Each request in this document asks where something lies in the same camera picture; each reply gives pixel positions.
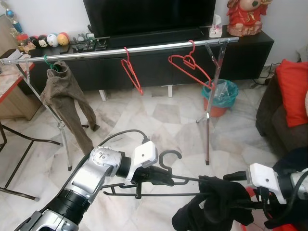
sofa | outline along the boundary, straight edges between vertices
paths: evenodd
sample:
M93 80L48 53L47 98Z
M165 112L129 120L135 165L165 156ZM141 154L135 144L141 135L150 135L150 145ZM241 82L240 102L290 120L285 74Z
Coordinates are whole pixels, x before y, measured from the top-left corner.
M299 147L308 147L308 124L289 128L277 75L269 82L257 111L256 128L266 136L272 150L284 156Z

black cable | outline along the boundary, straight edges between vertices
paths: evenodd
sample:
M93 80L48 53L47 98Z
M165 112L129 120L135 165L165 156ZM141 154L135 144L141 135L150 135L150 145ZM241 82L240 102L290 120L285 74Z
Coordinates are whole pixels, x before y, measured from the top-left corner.
M147 142L149 141L149 138L146 136L146 134L140 130L137 130L137 129L131 129L131 130L125 130L125 131L121 131L121 132L118 132L110 137L108 137L107 139L105 139L103 142L101 142L98 146L101 146L103 145L104 143L106 143L107 141L109 141L110 139L112 139L113 137L116 137L118 135L121 135L121 134L124 134L124 133L128 133L128 132L138 132L140 133L141 135L143 135L143 141L142 143L144 142ZM69 183L69 181L73 178L73 176L77 173L77 171L82 167L82 165L86 162L86 160L88 160L89 156L90 156L90 153L85 155L81 161L78 163L78 165L76 166L75 170L72 172L72 174L69 176L69 178L67 179L67 181L65 182L65 184L63 185L63 187L59 190L58 194L55 196L55 197L58 197L61 193L62 190L64 190L64 188L66 187L66 185ZM42 208L39 212L40 213L43 213L47 207L48 207L48 204ZM24 224L26 224L28 221L29 221L30 218L27 218L24 222L22 222L14 231L18 231Z
M266 203L263 203L263 212L264 212L264 215L265 217L268 219L268 220L272 220L272 217L270 216L270 214L268 213L267 209L266 209Z
M266 76L266 77L259 76L259 78L268 78L270 76L270 74L271 74L270 71L271 71L272 66L273 65L278 65L278 64L281 64L281 63L271 64L270 67L269 67L269 74L268 74L268 76Z
M291 209L293 208L293 204L295 202L295 199L297 198L297 194L298 194L298 190L299 190L299 187L300 185L303 183L304 179L308 176L308 171L306 171L298 180L298 182L296 183L294 189L293 189L293 192L292 192L292 195L291 195L291 200L290 202L288 203L288 207L285 209L285 211L277 218L268 218L266 216L267 214L267 210L266 210L266 207L263 208L263 211L264 211L264 214L266 216L267 219L269 219L269 222L272 222L272 223L278 223L279 221L281 221L282 219L284 219L291 211Z
M266 85L265 83L257 83L254 79L253 81L255 82L255 84L258 84L258 85Z

marble floor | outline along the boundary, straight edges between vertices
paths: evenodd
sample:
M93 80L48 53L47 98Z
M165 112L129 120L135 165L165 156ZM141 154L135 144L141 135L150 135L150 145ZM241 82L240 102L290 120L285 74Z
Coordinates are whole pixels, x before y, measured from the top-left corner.
M203 114L201 86L180 85L173 88L168 98L167 88L144 88L144 96L136 90L108 91L103 102L98 91L86 92L101 126L96 132L86 129L94 145L111 134L140 129L156 144L159 152L175 149L182 153L181 160L167 156L173 173L188 177L199 175L222 178L227 173L246 170L251 163L272 166L277 157L271 153L267 141L255 127L256 112L265 87L250 88L251 81L238 81L239 95L233 108L220 118L211 120L210 161L205 165L205 124L195 120ZM77 111L83 124L86 118L79 106ZM31 121L25 119L2 120L2 123L27 136L61 141L57 123L41 107ZM18 163L28 141L6 132L8 144L0 153L0 184L3 187ZM73 168L83 157L75 138L66 130ZM106 145L124 151L128 156L141 143L139 134L124 134ZM40 210L59 191L70 173L67 171L64 148L49 143L35 143L24 163L16 173L9 189L40 198L34 202L22 197L0 192L0 230L13 230L35 210ZM123 179L106 179L106 183ZM197 184L185 186L153 186L143 184L145 193L197 192ZM112 197L100 193L90 206L81 224L81 231L172 231L171 218L191 197L151 198ZM265 230L264 215L254 212L255 222L247 230ZM240 230L234 223L233 231Z

red cushion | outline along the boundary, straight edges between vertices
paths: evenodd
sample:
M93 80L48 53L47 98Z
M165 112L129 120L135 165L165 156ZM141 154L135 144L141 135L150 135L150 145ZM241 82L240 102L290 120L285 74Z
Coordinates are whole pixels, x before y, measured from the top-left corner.
M305 110L305 96L308 90L308 62L293 63L283 60L276 68L286 110L288 127L308 123Z

plastic bag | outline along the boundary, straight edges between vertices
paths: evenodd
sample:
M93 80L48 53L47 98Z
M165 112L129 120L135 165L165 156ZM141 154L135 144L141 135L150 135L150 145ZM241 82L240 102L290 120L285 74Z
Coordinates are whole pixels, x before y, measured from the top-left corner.
M229 80L219 79L216 85L216 91L213 99L213 105L216 107L232 107L236 96L239 93L237 85ZM203 87L202 95L208 100L211 89Z
M214 98L217 98L217 100L221 101L224 97L228 97L228 86L227 82L218 83L216 86Z

